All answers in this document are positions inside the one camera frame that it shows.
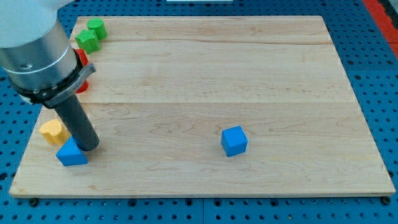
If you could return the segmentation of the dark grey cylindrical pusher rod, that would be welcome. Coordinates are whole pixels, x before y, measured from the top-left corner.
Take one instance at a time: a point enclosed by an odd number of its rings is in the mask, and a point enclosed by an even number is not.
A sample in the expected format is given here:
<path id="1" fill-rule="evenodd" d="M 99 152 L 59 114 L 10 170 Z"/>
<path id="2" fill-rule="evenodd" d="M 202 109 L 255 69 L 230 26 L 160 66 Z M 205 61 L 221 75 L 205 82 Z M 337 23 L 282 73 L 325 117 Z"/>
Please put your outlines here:
<path id="1" fill-rule="evenodd" d="M 92 151 L 99 145 L 99 137 L 76 95 L 58 104 L 54 110 L 82 151 Z"/>

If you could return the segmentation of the black clamp flange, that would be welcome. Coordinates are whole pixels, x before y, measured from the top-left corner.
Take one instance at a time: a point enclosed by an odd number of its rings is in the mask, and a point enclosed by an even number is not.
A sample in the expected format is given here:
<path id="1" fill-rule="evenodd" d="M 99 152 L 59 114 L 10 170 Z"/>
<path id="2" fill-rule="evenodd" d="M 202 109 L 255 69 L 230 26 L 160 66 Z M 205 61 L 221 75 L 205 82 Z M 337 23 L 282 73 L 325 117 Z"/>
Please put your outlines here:
<path id="1" fill-rule="evenodd" d="M 94 74 L 96 67 L 93 63 L 83 66 L 75 53 L 77 65 L 71 75 L 58 84 L 54 84 L 49 88 L 39 90 L 28 90 L 19 87 L 16 82 L 11 80 L 11 86 L 17 91 L 21 98 L 29 104 L 43 104 L 46 108 L 54 108 L 67 98 L 71 97 L 81 87 L 87 78 Z"/>

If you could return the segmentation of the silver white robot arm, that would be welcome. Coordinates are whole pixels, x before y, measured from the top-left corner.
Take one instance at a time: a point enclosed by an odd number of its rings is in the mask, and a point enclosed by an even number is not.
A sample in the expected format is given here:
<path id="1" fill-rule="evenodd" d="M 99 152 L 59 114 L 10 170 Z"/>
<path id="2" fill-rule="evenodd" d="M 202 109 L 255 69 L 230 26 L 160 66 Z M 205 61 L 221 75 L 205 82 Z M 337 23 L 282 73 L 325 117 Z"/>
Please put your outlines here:
<path id="1" fill-rule="evenodd" d="M 70 0 L 2 0 L 1 67 L 28 103 L 54 109 L 77 146 L 95 149 L 100 140 L 76 91 L 96 71 L 83 65 L 58 19 Z"/>

